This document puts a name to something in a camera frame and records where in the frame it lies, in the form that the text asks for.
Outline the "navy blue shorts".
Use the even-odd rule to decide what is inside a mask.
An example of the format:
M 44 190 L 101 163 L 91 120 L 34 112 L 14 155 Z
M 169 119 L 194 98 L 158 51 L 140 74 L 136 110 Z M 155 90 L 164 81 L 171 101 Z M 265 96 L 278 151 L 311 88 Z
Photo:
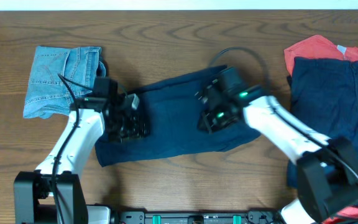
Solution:
M 135 89 L 150 123 L 150 134 L 123 142 L 109 141 L 104 134 L 95 144 L 99 164 L 105 167 L 184 154 L 226 152 L 257 139 L 259 132 L 243 121 L 213 134 L 197 128 L 205 106 L 195 93 L 224 69 L 224 65 L 206 68 Z

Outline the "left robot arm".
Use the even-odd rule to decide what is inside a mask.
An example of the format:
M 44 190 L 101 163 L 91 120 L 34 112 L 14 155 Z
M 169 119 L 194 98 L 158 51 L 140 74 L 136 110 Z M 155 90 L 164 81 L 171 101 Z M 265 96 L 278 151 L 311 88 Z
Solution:
M 122 142 L 147 132 L 136 94 L 77 98 L 67 125 L 49 155 L 32 172 L 14 180 L 16 223 L 119 223 L 107 205 L 88 205 L 80 178 L 104 134 Z

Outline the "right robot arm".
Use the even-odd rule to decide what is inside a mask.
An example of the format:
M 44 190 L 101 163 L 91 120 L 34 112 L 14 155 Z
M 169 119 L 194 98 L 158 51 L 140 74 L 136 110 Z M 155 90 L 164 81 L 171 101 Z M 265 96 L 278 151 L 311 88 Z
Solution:
M 195 94 L 206 105 L 199 129 L 213 133 L 238 121 L 258 131 L 296 166 L 297 198 L 275 223 L 322 223 L 358 202 L 356 152 L 345 138 L 311 129 L 260 86 L 215 78 Z

